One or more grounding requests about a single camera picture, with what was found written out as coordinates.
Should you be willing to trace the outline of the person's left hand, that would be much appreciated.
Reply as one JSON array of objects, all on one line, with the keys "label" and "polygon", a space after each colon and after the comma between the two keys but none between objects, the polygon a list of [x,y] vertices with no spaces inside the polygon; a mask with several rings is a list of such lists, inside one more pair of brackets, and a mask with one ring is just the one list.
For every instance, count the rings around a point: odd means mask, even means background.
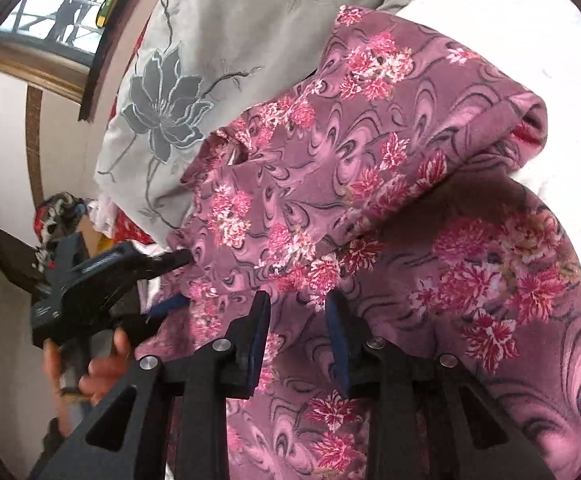
[{"label": "person's left hand", "polygon": [[[94,358],[89,364],[88,372],[79,380],[80,391],[96,405],[106,396],[118,379],[127,373],[133,359],[133,349],[127,333],[118,327],[112,339],[112,353],[106,358]],[[59,433],[68,437],[72,431],[69,403],[66,396],[60,393],[60,376],[62,376],[62,359],[56,344],[51,339],[44,341],[44,373],[50,383],[56,408],[56,419]]]}]

